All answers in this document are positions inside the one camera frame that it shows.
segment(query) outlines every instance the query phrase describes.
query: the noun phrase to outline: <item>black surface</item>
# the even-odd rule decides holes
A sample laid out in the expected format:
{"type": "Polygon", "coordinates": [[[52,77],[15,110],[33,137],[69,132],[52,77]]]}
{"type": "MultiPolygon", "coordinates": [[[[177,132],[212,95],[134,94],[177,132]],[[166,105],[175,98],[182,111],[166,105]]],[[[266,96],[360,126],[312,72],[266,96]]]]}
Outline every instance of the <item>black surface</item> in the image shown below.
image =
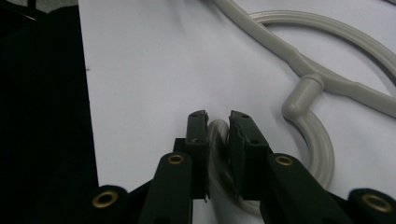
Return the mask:
{"type": "Polygon", "coordinates": [[[192,157],[193,199],[205,199],[209,188],[209,141],[206,139],[208,120],[207,113],[200,110],[191,113],[187,122],[185,149],[183,151],[192,157]]]}
{"type": "Polygon", "coordinates": [[[272,191],[289,224],[353,223],[298,160],[286,154],[272,154],[267,165],[272,191]]]}
{"type": "Polygon", "coordinates": [[[232,111],[228,156],[237,196],[244,200],[261,200],[265,183],[264,162],[271,148],[253,118],[232,111]]]}
{"type": "Polygon", "coordinates": [[[46,13],[33,8],[0,1],[0,38],[18,31],[29,21],[38,21],[46,16],[46,13]]]}
{"type": "Polygon", "coordinates": [[[162,156],[137,223],[191,223],[191,175],[192,159],[188,154],[178,151],[162,156]]]}
{"type": "Polygon", "coordinates": [[[107,224],[129,223],[125,210],[129,201],[129,195],[123,188],[117,186],[102,186],[94,190],[90,197],[83,203],[78,213],[73,214],[76,224],[107,224]]]}
{"type": "Polygon", "coordinates": [[[78,8],[1,38],[0,78],[2,220],[74,223],[98,185],[78,8]]]}
{"type": "Polygon", "coordinates": [[[396,201],[374,189],[354,189],[347,200],[349,213],[361,224],[396,223],[396,201]]]}

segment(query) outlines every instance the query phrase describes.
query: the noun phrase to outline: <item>black fabric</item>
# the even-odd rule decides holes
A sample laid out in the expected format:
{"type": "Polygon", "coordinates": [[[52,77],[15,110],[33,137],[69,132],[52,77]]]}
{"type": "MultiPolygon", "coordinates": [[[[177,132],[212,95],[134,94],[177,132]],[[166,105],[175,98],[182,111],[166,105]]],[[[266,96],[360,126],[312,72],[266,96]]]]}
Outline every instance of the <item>black fabric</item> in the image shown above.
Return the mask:
{"type": "Polygon", "coordinates": [[[0,38],[21,29],[26,22],[40,20],[46,15],[45,12],[31,7],[0,1],[0,38]]]}
{"type": "Polygon", "coordinates": [[[98,187],[92,139],[78,8],[1,38],[2,222],[75,223],[98,187]]]}

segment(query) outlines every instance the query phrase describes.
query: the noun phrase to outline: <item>white surface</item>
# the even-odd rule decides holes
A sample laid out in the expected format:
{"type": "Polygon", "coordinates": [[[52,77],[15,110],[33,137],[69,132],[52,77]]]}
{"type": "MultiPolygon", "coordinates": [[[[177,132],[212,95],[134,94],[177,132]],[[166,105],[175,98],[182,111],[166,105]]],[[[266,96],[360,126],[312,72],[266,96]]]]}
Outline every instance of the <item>white surface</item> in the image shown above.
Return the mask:
{"type": "MultiPolygon", "coordinates": [[[[383,1],[237,2],[249,13],[325,15],[396,52],[396,6],[383,1]]],[[[247,113],[273,151],[307,162],[304,139],[281,115],[299,78],[210,1],[85,0],[79,8],[101,185],[133,190],[150,180],[175,138],[185,136],[187,116],[200,109],[210,120],[228,120],[231,110],[247,113]]],[[[271,30],[333,71],[396,96],[381,69],[339,39],[301,27],[271,30]]],[[[372,188],[396,198],[396,119],[329,93],[312,110],[335,150],[329,191],[346,198],[352,189],[372,188]]],[[[209,203],[194,203],[193,223],[262,221],[215,193],[209,203]]]]}

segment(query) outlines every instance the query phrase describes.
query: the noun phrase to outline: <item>gray cable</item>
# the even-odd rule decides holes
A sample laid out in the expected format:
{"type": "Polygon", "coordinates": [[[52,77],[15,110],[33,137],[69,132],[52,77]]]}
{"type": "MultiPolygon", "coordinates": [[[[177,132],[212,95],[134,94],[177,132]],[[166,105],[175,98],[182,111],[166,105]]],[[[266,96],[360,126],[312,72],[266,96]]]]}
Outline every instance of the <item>gray cable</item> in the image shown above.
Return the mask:
{"type": "MultiPolygon", "coordinates": [[[[368,105],[378,111],[396,118],[396,98],[387,96],[386,94],[373,90],[361,83],[350,81],[349,79],[334,73],[324,66],[315,63],[308,57],[301,54],[295,47],[271,33],[265,28],[265,26],[262,26],[258,22],[255,22],[253,19],[251,19],[246,11],[239,7],[234,1],[213,1],[218,5],[219,9],[239,27],[255,38],[259,43],[271,50],[274,54],[285,60],[298,76],[303,77],[304,75],[318,74],[325,84],[325,91],[348,96],[351,99],[354,99],[362,104],[368,105]]],[[[308,18],[311,15],[313,14],[305,14],[305,16],[308,18]]],[[[329,18],[318,15],[315,16],[316,17],[312,20],[324,18],[326,20],[323,19],[323,21],[327,21],[328,24],[332,24],[334,22],[334,20],[329,18]]],[[[350,30],[350,32],[348,32],[350,35],[362,35],[362,40],[365,40],[363,43],[363,48],[368,50],[368,52],[373,53],[373,56],[376,57],[382,64],[384,64],[392,73],[392,75],[396,77],[396,56],[393,53],[391,53],[378,42],[372,41],[373,39],[368,35],[365,35],[364,33],[359,32],[350,26],[347,26],[341,22],[338,22],[333,26],[338,28],[344,27],[343,30],[339,32],[340,34],[346,30],[350,30]]],[[[324,26],[321,29],[327,31],[327,28],[324,26]]]]}
{"type": "Polygon", "coordinates": [[[332,140],[320,120],[309,110],[315,98],[323,91],[323,81],[318,75],[306,75],[282,106],[282,114],[302,132],[308,145],[308,171],[323,188],[332,181],[334,152],[332,140]]]}
{"type": "MultiPolygon", "coordinates": [[[[306,75],[310,75],[310,78],[320,83],[325,91],[348,96],[351,99],[354,99],[362,104],[368,105],[378,111],[396,118],[396,98],[373,90],[358,82],[350,81],[347,78],[339,76],[333,71],[325,68],[324,66],[315,63],[308,57],[301,54],[295,47],[271,33],[268,29],[259,24],[259,22],[297,23],[313,26],[320,30],[339,35],[371,53],[376,59],[384,64],[385,67],[388,68],[393,76],[396,77],[396,56],[380,43],[373,40],[370,36],[339,21],[311,13],[272,11],[248,15],[245,10],[239,7],[232,0],[213,1],[218,5],[219,9],[240,28],[255,38],[259,43],[271,50],[274,54],[285,60],[298,76],[304,77],[306,75]]],[[[298,102],[298,97],[296,97],[294,94],[296,92],[304,93],[304,91],[299,89],[305,87],[310,89],[311,85],[316,85],[310,81],[310,84],[305,86],[305,84],[302,84],[306,82],[304,79],[300,82],[300,84],[296,87],[296,89],[283,105],[283,113],[285,118],[291,119],[302,131],[310,152],[310,164],[308,166],[308,170],[314,175],[319,183],[325,187],[332,179],[332,143],[321,122],[308,109],[309,105],[316,96],[315,94],[318,94],[318,91],[313,91],[315,94],[308,96],[308,100],[304,102],[304,104],[307,105],[307,109],[303,114],[295,117],[291,116],[290,111],[288,111],[288,109],[290,109],[290,104],[295,104],[295,101],[294,103],[292,102],[293,100],[297,100],[298,102]],[[320,136],[315,136],[316,128],[323,134],[320,134],[320,136]],[[324,150],[319,150],[319,141],[325,141],[324,144],[326,147],[324,150]]],[[[246,209],[245,207],[244,210],[255,214],[257,212],[256,208],[246,209]]]]}

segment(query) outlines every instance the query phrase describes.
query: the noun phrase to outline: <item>brass screw insert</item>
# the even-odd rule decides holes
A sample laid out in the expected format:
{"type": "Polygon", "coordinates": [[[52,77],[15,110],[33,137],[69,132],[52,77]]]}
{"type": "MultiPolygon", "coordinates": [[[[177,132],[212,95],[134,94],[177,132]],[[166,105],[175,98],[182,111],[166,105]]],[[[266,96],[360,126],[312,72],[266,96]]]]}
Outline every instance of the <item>brass screw insert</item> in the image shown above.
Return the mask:
{"type": "Polygon", "coordinates": [[[92,199],[92,205],[96,208],[106,208],[113,204],[119,198],[119,194],[110,189],[96,195],[92,199]]]}
{"type": "Polygon", "coordinates": [[[174,165],[181,164],[184,161],[184,157],[180,155],[172,155],[168,157],[168,162],[174,165]]]}
{"type": "Polygon", "coordinates": [[[278,156],[275,158],[275,161],[281,165],[290,166],[293,165],[293,160],[286,156],[278,156]]]}
{"type": "Polygon", "coordinates": [[[392,205],[374,194],[364,194],[361,199],[377,211],[388,213],[393,210],[392,205]]]}

